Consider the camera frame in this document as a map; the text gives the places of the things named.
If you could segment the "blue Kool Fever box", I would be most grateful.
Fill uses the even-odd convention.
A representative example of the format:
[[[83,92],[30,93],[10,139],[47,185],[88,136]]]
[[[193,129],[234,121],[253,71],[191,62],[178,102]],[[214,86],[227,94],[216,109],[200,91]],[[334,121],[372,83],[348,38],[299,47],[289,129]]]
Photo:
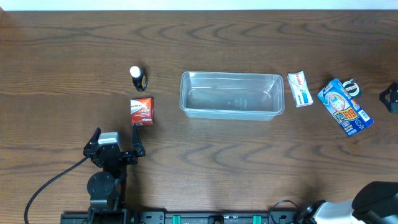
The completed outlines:
[[[353,136],[374,123],[337,78],[322,88],[317,96],[348,136]]]

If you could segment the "white Panadol box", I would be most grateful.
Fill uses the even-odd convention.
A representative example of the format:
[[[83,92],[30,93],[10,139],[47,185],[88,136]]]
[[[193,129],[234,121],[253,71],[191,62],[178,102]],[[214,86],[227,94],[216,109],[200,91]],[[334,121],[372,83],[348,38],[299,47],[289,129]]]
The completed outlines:
[[[292,95],[296,107],[310,106],[313,99],[308,89],[307,81],[303,71],[297,73],[289,73],[287,75]]]

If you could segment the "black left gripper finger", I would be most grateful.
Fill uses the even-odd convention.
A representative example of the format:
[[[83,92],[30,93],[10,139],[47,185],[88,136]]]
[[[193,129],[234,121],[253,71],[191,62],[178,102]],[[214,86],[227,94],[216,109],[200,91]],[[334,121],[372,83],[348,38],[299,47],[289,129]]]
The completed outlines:
[[[100,134],[101,134],[101,129],[100,128],[96,128],[93,136],[90,139],[90,144],[97,144],[98,143],[98,139],[100,138]]]
[[[142,142],[138,134],[137,125],[132,126],[132,146],[135,151],[142,151]]]

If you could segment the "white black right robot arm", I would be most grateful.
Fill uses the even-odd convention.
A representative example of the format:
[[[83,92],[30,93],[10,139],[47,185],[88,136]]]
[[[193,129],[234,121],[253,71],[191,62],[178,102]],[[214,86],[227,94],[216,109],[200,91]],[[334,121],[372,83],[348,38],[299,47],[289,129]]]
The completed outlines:
[[[348,136],[373,124],[338,79],[330,81],[318,93],[318,98]],[[299,213],[296,220],[302,223],[397,223],[397,183],[371,182],[351,202],[318,201]]]

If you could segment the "dark green round-label packet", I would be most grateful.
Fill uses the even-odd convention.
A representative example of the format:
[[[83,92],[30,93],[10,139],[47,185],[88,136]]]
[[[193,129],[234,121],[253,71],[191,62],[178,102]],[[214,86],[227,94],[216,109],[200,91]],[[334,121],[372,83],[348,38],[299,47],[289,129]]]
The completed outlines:
[[[353,98],[359,98],[363,95],[363,92],[354,79],[347,80],[343,82],[342,85],[348,94]]]

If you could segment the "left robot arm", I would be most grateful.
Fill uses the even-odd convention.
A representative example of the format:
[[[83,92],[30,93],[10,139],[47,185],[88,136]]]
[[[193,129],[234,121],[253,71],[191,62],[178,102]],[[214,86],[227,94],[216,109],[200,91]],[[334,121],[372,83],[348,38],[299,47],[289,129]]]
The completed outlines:
[[[117,210],[122,207],[126,191],[127,166],[138,163],[146,151],[138,135],[137,126],[132,126],[132,150],[121,151],[117,132],[102,133],[97,128],[83,148],[83,155],[101,168],[87,183],[90,206],[97,212]]]

